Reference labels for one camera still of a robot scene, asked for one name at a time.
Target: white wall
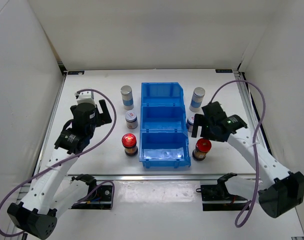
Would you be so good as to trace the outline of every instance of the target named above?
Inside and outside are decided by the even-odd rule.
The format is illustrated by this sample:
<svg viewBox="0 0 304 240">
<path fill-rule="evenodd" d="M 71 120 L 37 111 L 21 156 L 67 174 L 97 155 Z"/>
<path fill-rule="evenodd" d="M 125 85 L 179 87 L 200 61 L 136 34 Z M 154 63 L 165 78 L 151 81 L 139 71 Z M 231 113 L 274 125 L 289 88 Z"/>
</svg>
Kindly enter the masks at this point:
<svg viewBox="0 0 304 240">
<path fill-rule="evenodd" d="M 1 201 L 32 174 L 62 75 L 28 2 L 0 0 L 0 11 Z M 3 231 L 8 204 L 0 216 Z"/>
<path fill-rule="evenodd" d="M 304 174 L 304 0 L 284 1 L 245 75 L 266 97 L 263 125 L 273 154 Z M 253 92 L 261 110 L 261 99 Z M 297 212 L 304 230 L 304 202 Z"/>
<path fill-rule="evenodd" d="M 282 0 L 29 0 L 68 70 L 237 68 Z"/>
</svg>

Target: white jar with blue label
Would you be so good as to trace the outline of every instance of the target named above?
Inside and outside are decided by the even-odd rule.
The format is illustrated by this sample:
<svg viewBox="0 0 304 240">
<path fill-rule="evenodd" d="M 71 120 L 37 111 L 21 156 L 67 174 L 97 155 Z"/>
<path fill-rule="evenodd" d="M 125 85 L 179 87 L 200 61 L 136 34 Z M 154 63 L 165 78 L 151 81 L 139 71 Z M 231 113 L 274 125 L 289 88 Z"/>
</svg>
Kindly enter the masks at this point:
<svg viewBox="0 0 304 240">
<path fill-rule="evenodd" d="M 200 110 L 204 95 L 206 91 L 202 87 L 196 87 L 193 91 L 193 96 L 190 104 L 190 110 L 192 112 L 198 112 Z"/>
<path fill-rule="evenodd" d="M 131 110 L 134 108 L 132 88 L 128 85 L 121 87 L 121 95 L 124 109 Z"/>
</svg>

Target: blue storage bin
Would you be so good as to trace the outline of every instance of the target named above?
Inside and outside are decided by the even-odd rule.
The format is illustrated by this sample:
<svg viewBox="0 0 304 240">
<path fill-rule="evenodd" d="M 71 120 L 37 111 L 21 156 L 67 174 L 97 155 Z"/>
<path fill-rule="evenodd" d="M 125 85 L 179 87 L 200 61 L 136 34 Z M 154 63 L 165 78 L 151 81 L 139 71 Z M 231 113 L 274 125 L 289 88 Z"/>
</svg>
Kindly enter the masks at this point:
<svg viewBox="0 0 304 240">
<path fill-rule="evenodd" d="M 145 168 L 191 166 L 189 140 L 183 132 L 141 132 L 140 162 Z"/>
<path fill-rule="evenodd" d="M 180 106 L 142 106 L 141 130 L 181 130 L 186 124 L 185 114 Z"/>
<path fill-rule="evenodd" d="M 144 82 L 141 88 L 141 106 L 184 106 L 183 88 L 177 82 Z"/>
<path fill-rule="evenodd" d="M 145 168 L 191 166 L 183 89 L 142 83 L 139 160 Z"/>
</svg>

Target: metal cap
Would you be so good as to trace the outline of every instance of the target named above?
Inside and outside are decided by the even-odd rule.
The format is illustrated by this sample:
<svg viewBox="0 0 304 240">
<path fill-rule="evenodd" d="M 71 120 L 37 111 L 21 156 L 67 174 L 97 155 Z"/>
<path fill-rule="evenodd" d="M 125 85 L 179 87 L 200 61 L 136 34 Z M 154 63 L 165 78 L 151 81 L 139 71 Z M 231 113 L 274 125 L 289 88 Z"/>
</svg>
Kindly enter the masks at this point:
<svg viewBox="0 0 304 240">
<path fill-rule="evenodd" d="M 130 86 L 125 85 L 125 86 L 121 87 L 121 94 L 123 96 L 129 95 L 131 92 L 132 92 L 132 88 Z"/>
<path fill-rule="evenodd" d="M 194 89 L 193 93 L 197 98 L 203 98 L 206 94 L 206 91 L 204 90 L 204 88 L 198 86 Z"/>
<path fill-rule="evenodd" d="M 137 114 L 134 111 L 127 111 L 125 113 L 125 120 L 127 122 L 134 122 L 137 119 Z"/>
<path fill-rule="evenodd" d="M 187 121 L 189 124 L 193 125 L 194 124 L 194 114 L 188 116 Z"/>
</svg>

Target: white table surface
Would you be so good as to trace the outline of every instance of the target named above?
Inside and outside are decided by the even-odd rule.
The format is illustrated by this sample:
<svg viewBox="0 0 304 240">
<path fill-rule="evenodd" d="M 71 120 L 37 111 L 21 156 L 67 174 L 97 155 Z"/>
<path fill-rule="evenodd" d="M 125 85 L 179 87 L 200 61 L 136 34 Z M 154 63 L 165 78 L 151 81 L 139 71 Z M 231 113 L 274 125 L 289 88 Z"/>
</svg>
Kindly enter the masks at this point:
<svg viewBox="0 0 304 240">
<path fill-rule="evenodd" d="M 112 210 L 66 211 L 48 240 L 291 240 L 304 236 L 295 209 L 274 219 L 257 204 L 242 228 L 238 211 L 202 211 L 198 181 L 115 181 Z M 29 235 L 28 240 L 37 240 Z"/>
<path fill-rule="evenodd" d="M 84 88 L 93 88 L 107 95 L 113 102 L 116 112 L 116 126 L 110 137 L 98 148 L 82 156 L 70 169 L 69 174 L 91 175 L 195 175 L 224 174 L 229 172 L 252 174 L 254 170 L 248 162 L 228 143 L 212 142 L 212 149 L 206 159 L 197 162 L 191 157 L 191 167 L 150 168 L 145 169 L 139 162 L 139 155 L 128 157 L 124 153 L 121 138 L 126 133 L 133 133 L 140 141 L 140 106 L 142 82 L 179 82 L 184 90 L 186 116 L 192 114 L 189 110 L 193 90 L 196 87 L 205 89 L 203 106 L 206 105 L 214 92 L 224 83 L 235 80 L 233 73 L 216 73 L 214 69 L 150 69 L 150 70 L 91 70 L 83 75 L 67 75 L 58 102 L 55 118 L 44 150 L 46 161 L 41 162 L 41 169 L 50 159 L 54 143 L 63 125 L 71 119 L 70 107 L 76 104 L 74 93 Z M 133 92 L 134 111 L 138 115 L 139 127 L 128 129 L 125 121 L 126 110 L 123 107 L 120 88 L 130 85 Z M 94 95 L 95 101 L 102 99 Z M 239 115 L 248 122 L 246 112 L 236 83 L 224 87 L 216 97 L 222 104 L 228 116 Z M 111 117 L 113 111 L 107 104 Z M 109 131 L 111 124 L 96 128 L 90 146 L 100 141 Z M 198 138 L 189 134 L 189 153 L 192 154 Z"/>
</svg>

